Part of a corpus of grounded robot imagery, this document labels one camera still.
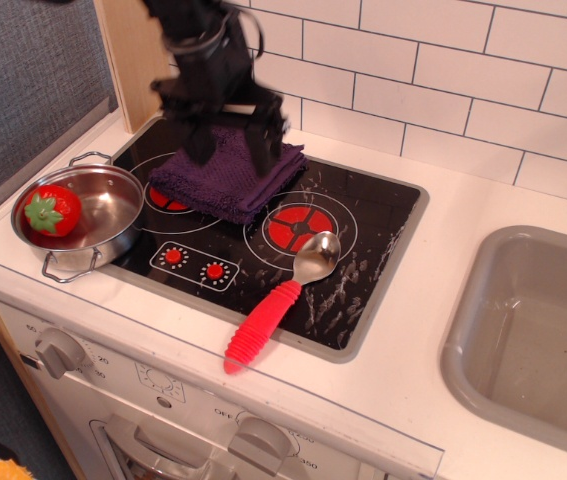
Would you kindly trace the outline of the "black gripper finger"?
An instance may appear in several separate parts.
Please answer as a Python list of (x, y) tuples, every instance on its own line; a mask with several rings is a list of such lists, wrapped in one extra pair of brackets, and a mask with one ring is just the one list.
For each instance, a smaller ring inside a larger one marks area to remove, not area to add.
[(279, 161), (286, 120), (250, 120), (244, 128), (244, 137), (258, 176), (267, 175)]
[(219, 112), (164, 107), (163, 115), (185, 131), (182, 148), (190, 160), (199, 166), (208, 163), (216, 150), (212, 126), (216, 124)]

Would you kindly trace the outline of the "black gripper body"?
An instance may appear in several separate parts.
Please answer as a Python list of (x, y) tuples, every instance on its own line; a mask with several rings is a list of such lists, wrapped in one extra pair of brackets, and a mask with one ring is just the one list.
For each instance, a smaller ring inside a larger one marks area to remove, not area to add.
[(173, 78), (155, 80), (166, 117), (180, 121), (284, 133), (282, 97), (258, 84), (238, 19), (213, 19), (198, 33), (166, 29), (164, 45), (178, 67)]

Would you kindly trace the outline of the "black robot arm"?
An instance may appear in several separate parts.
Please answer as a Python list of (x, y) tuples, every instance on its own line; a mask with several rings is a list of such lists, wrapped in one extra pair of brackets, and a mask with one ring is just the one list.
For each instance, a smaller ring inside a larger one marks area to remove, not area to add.
[(165, 48), (178, 75), (151, 84), (164, 118), (187, 132), (183, 147), (204, 165), (216, 150), (215, 126), (244, 133), (256, 174), (279, 161), (285, 120), (282, 97), (254, 78), (240, 22), (241, 11), (224, 1), (147, 1), (162, 28)]

